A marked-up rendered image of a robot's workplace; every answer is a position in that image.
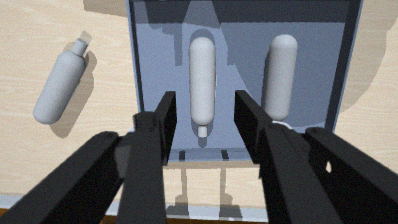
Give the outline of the blue-grey tray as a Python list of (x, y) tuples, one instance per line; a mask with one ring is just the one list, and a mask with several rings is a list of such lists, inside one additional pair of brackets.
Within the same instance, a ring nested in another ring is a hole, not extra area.
[[(176, 91), (168, 162), (252, 160), (234, 122), (235, 90), (264, 109), (269, 47), (298, 44), (288, 117), (298, 133), (335, 132), (364, 0), (126, 0), (138, 113)], [(190, 115), (189, 46), (215, 45), (215, 115), (206, 137)]]

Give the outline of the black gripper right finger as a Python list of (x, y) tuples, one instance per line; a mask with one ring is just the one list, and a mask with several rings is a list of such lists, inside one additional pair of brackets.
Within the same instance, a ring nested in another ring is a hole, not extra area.
[(398, 224), (398, 174), (335, 133), (298, 133), (245, 90), (235, 90), (234, 122), (260, 164), (268, 224)]

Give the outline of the grey gas cylinder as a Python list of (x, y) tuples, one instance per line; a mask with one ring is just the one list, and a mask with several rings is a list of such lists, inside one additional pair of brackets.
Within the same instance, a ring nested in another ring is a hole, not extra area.
[(215, 56), (215, 45), (206, 37), (194, 39), (189, 46), (190, 115), (198, 124), (199, 137), (207, 136), (215, 115)]
[(64, 51), (57, 57), (33, 109), (37, 122), (50, 125), (61, 118), (86, 69), (83, 55), (88, 45), (86, 41), (77, 38), (72, 50)]
[(264, 111), (273, 121), (283, 121), (289, 114), (298, 44), (291, 35), (273, 39), (269, 47)]

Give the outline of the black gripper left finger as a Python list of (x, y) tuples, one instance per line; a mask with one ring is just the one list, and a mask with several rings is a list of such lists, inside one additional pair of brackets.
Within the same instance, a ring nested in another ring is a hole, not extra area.
[(92, 136), (1, 215), (0, 224), (100, 224), (122, 184), (115, 224), (167, 224), (163, 166), (177, 124), (176, 91), (166, 91), (154, 112), (132, 117), (124, 136)]

